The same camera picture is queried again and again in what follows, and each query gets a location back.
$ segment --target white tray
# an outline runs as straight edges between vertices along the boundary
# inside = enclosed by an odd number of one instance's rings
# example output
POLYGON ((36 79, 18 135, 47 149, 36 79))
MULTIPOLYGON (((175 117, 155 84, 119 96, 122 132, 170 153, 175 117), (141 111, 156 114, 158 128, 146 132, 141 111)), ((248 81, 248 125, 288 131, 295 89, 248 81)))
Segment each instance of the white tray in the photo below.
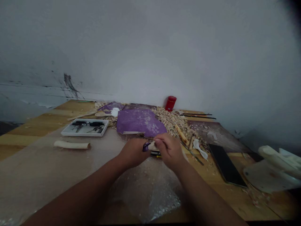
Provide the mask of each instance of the white tray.
POLYGON ((102 137, 109 125, 109 120, 99 120, 99 119, 75 119, 72 121, 63 131, 61 132, 61 135, 63 136, 77 136, 77 137, 102 137), (103 122, 104 123, 104 128, 101 133, 97 133, 95 131, 92 131, 90 133, 87 133, 91 131, 94 126, 83 126, 78 132, 76 132, 77 128, 73 129, 75 126, 71 125, 73 122, 76 121, 87 121, 87 122, 103 122))

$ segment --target red container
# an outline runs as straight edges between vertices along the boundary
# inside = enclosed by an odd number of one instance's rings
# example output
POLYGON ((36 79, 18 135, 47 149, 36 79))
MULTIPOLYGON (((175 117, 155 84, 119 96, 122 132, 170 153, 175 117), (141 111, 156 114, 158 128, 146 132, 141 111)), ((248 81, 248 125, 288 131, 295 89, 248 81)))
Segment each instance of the red container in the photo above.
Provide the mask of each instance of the red container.
POLYGON ((167 100, 167 103, 166 103, 166 106, 165 106, 165 110, 167 111, 172 111, 173 110, 173 107, 175 105, 175 102, 176 102, 177 98, 174 97, 174 96, 169 96, 168 97, 168 100, 167 100))

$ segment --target wooden spoon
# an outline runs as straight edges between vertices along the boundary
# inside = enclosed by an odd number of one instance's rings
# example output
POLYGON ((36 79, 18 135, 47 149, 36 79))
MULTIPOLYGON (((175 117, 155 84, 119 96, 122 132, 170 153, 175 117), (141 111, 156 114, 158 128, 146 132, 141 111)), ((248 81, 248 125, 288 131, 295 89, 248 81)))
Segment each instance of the wooden spoon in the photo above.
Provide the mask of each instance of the wooden spoon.
POLYGON ((112 116, 111 114, 106 114, 104 112, 98 112, 95 114, 96 117, 112 116))
POLYGON ((67 121, 71 121, 73 119, 76 119, 76 118, 81 118, 83 116, 88 116, 88 115, 93 115, 95 114, 97 111, 95 110, 91 110, 91 111, 88 111, 86 114, 83 114, 83 115, 79 115, 79 116, 75 116, 75 117, 72 117, 72 118, 68 118, 67 121))

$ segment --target wooden table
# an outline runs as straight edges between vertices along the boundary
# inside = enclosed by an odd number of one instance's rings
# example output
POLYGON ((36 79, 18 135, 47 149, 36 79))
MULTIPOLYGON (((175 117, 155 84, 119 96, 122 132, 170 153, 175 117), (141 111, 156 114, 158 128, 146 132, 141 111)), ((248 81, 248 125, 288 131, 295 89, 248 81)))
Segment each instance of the wooden table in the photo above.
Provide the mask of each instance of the wooden table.
MULTIPOLYGON (((93 102, 70 100, 55 109, 50 110, 48 113, 33 119, 28 119, 24 125, 0 136, 0 161, 22 150, 40 137, 68 124, 67 118, 83 114, 92 109, 94 109, 93 102)), ((202 114, 203 112, 185 111, 185 113, 202 114)), ((188 117, 188 120, 211 121, 210 119, 194 117, 188 117)), ((202 159, 198 152, 195 152, 195 154, 198 158, 202 159)), ((253 205, 251 198, 248 194, 243 192, 240 187, 224 182, 210 154, 208 162, 202 159, 204 166, 201 166, 195 161, 188 151, 186 152, 186 155, 190 164, 203 179, 217 191, 245 221, 281 220, 278 215, 283 219, 294 219, 297 204, 288 192, 277 192, 273 194, 269 203, 271 209, 266 206, 259 209, 253 205)), ((245 159, 242 153, 229 153, 228 155, 241 174, 244 167, 254 163, 252 159, 245 159)), ((192 218, 188 208, 181 206, 154 222, 170 223, 191 221, 192 218)), ((108 206, 105 211, 100 214, 97 222, 103 224, 140 223, 137 218, 129 213, 127 207, 123 203, 116 203, 108 206)))

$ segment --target purple cloth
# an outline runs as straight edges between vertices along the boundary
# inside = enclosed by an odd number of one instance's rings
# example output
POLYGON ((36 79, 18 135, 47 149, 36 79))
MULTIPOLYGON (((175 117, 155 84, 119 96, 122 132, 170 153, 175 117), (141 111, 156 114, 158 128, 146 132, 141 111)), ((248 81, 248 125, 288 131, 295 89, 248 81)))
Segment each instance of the purple cloth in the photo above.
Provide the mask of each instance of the purple cloth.
POLYGON ((111 113, 111 111, 113 110, 114 107, 119 108, 119 110, 122 110, 124 108, 124 105, 122 105, 121 103, 117 103, 115 101, 108 103, 105 106, 102 106, 101 108, 97 109, 98 111, 103 111, 105 113, 111 113))
POLYGON ((117 132, 139 132, 145 137, 155 137, 167 132, 164 124, 149 109, 132 109, 118 112, 117 132))

